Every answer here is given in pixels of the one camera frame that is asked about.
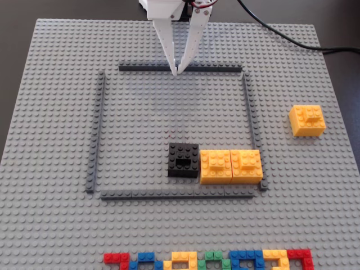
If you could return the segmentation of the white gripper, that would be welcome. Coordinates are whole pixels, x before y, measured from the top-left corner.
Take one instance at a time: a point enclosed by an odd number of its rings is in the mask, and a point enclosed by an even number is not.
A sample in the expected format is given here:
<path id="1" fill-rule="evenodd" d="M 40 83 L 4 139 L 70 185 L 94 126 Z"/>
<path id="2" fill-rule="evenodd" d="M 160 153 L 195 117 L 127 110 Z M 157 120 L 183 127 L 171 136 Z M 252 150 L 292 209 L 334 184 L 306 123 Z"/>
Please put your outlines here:
<path id="1" fill-rule="evenodd" d="M 139 0 L 138 2 L 146 10 L 147 19 L 153 22 L 172 74 L 174 76 L 181 74 L 196 55 L 212 12 L 213 1 Z M 188 21 L 189 19 L 190 27 L 186 47 L 177 69 L 172 21 Z"/>

